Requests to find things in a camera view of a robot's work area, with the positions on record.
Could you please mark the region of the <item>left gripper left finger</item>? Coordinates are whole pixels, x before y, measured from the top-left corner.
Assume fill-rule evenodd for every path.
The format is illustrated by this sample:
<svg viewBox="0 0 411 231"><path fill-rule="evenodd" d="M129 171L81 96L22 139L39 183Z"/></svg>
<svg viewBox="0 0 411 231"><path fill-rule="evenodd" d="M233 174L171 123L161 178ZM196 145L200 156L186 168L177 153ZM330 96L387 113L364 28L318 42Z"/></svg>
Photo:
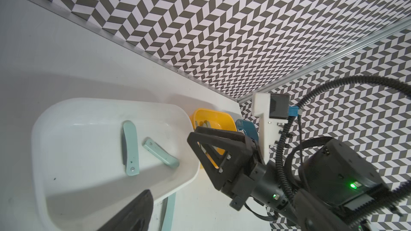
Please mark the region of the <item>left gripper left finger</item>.
<svg viewBox="0 0 411 231"><path fill-rule="evenodd" d="M150 190L144 190L98 231L147 231L153 208L153 196Z"/></svg>

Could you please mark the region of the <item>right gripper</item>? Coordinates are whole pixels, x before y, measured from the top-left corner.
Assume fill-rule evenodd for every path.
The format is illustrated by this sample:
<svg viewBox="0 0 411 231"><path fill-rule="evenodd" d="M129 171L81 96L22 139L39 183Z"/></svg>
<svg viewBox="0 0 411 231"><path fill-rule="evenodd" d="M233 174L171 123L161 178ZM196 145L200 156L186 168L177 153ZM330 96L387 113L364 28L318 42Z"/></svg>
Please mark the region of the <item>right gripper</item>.
<svg viewBox="0 0 411 231"><path fill-rule="evenodd" d="M277 181L274 163L264 164L254 140L241 132L197 127L187 142L210 178L213 186L231 199L230 206L242 207L264 221L276 221L280 216L288 225L296 225L297 217L290 201ZM260 215L246 203L248 198L274 210Z"/></svg>

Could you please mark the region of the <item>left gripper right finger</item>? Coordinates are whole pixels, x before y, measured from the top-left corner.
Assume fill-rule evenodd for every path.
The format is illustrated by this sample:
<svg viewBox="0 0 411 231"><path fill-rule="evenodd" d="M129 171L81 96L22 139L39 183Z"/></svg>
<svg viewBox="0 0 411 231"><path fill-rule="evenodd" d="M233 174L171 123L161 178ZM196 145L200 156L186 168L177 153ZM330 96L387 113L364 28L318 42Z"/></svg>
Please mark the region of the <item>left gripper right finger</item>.
<svg viewBox="0 0 411 231"><path fill-rule="evenodd" d="M293 203L302 231L351 231L322 202L304 189L297 191Z"/></svg>

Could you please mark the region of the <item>mint fruit knife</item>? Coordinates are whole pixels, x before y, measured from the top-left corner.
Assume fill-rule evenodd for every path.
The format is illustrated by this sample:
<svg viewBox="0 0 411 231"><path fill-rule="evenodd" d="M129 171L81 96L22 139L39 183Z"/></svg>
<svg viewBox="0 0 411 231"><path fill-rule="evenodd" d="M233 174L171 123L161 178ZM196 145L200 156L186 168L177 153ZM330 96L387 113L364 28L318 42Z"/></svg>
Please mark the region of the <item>mint fruit knife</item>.
<svg viewBox="0 0 411 231"><path fill-rule="evenodd" d="M174 210L176 204L176 193L170 195L163 201L162 208L162 222L160 231L171 231L174 217Z"/></svg>
<svg viewBox="0 0 411 231"><path fill-rule="evenodd" d="M127 120L122 124L122 156L125 173L135 176L140 173L139 143L137 129L134 123Z"/></svg>
<svg viewBox="0 0 411 231"><path fill-rule="evenodd" d="M173 170L179 167L180 165L179 159L170 155L166 150L164 150L160 145L158 145L153 139L147 138L143 143L143 147L167 167Z"/></svg>

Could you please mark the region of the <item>dark teal storage box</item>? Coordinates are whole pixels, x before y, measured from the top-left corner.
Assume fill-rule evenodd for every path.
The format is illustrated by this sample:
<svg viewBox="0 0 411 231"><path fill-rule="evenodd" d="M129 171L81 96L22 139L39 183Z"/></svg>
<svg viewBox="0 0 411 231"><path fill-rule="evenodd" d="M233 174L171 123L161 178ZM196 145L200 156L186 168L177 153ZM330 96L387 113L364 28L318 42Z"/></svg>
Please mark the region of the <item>dark teal storage box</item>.
<svg viewBox="0 0 411 231"><path fill-rule="evenodd" d="M257 132L257 129L251 121L237 119L235 121L235 125L239 132L244 133L256 142L259 141L259 134Z"/></svg>

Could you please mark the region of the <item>yellow storage box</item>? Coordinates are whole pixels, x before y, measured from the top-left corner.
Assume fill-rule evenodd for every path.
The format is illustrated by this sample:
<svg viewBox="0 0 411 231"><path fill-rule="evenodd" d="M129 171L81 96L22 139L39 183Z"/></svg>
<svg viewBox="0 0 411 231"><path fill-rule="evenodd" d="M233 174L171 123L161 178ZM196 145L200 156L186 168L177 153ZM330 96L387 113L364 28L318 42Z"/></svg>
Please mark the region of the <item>yellow storage box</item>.
<svg viewBox="0 0 411 231"><path fill-rule="evenodd" d="M201 126L233 132L237 131L233 118L225 112L199 108L195 110L189 118L193 125L193 129Z"/></svg>

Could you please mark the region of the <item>white storage box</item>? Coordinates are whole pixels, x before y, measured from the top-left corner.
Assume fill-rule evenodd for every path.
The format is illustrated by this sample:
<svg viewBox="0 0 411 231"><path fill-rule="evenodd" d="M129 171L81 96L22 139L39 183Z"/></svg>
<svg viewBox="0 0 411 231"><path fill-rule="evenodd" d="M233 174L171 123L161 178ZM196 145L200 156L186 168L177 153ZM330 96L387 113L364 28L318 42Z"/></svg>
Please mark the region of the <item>white storage box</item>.
<svg viewBox="0 0 411 231"><path fill-rule="evenodd" d="M140 173L128 176L122 124L134 123ZM176 105L72 98L39 116L32 129L38 214L46 231L96 231L144 190L155 203L191 183L200 163L187 143L193 126ZM175 170L148 152L153 139L179 159Z"/></svg>

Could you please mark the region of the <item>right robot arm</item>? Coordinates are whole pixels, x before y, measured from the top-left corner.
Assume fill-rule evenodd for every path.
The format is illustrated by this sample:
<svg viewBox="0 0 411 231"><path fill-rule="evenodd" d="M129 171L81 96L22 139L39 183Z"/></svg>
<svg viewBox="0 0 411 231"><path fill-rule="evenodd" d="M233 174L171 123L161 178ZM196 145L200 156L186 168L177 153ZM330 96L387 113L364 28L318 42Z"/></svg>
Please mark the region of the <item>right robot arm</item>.
<svg viewBox="0 0 411 231"><path fill-rule="evenodd" d="M240 210L253 198L274 210L261 220L283 216L303 231L363 230L368 216L397 204L411 194L406 182L390 190L373 165L345 143L322 136L301 140L284 155L294 123L314 97L348 84L380 85L410 96L410 85L378 76L351 76L326 82L290 106L287 94L256 93L252 113L260 120L259 138L198 126L187 142L216 190Z"/></svg>

